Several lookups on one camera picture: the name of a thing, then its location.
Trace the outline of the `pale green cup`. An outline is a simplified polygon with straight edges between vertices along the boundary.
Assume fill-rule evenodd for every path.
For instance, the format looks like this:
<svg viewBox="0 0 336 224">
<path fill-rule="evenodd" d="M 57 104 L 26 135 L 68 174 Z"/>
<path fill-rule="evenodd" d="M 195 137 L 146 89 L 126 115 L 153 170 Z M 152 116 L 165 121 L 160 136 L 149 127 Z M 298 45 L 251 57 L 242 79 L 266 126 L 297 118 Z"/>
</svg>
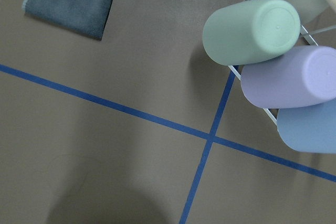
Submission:
<svg viewBox="0 0 336 224">
<path fill-rule="evenodd" d="M 258 63 L 281 56 L 299 37 L 296 9 L 284 0 L 249 0 L 213 12 L 202 34 L 203 47 L 225 66 Z"/>
</svg>

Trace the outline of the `lilac cup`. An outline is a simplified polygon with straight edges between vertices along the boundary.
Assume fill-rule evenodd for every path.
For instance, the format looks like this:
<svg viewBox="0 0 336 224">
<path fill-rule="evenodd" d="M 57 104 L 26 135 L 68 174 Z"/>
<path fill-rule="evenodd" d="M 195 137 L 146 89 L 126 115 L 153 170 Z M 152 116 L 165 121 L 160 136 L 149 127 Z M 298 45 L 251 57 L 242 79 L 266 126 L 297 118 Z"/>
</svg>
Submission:
<svg viewBox="0 0 336 224">
<path fill-rule="evenodd" d="M 272 60 L 245 65 L 240 83 L 246 99 L 259 108 L 328 102 L 335 98 L 335 49 L 295 46 Z"/>
</svg>

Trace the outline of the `blue cup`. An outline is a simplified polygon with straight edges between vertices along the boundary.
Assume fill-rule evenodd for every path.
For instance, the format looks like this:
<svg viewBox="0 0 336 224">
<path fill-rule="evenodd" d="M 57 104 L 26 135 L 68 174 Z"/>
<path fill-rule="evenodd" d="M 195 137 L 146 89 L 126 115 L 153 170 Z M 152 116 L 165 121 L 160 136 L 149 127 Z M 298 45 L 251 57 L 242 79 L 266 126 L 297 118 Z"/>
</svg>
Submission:
<svg viewBox="0 0 336 224">
<path fill-rule="evenodd" d="M 292 109 L 279 109 L 277 130 L 291 149 L 335 153 L 335 100 Z"/>
</svg>

